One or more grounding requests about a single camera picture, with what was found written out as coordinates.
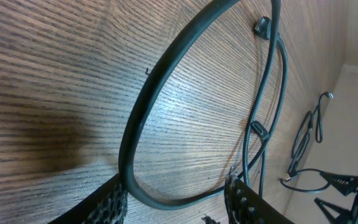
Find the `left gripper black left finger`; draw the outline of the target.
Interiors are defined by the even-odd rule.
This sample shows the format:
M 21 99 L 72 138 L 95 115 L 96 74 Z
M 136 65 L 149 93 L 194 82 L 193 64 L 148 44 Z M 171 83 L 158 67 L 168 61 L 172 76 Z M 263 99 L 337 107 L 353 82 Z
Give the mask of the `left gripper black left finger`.
M 50 224 L 123 224 L 127 215 L 128 192 L 119 174 Z

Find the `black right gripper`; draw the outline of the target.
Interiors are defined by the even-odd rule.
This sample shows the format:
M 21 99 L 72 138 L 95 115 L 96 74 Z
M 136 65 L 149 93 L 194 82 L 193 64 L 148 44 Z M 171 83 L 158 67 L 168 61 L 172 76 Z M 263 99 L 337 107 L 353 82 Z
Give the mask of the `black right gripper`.
M 328 222 L 330 224 L 358 224 L 358 176 L 330 172 L 320 172 L 319 174 L 343 196 L 356 193 L 351 211 L 319 198 L 314 199 Z

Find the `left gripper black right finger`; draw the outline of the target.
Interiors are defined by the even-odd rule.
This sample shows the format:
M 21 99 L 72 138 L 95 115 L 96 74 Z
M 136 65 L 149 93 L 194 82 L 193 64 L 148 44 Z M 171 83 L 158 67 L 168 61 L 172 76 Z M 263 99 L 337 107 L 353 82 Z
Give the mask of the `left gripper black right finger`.
M 228 174 L 224 201 L 230 224 L 293 224 L 234 174 Z

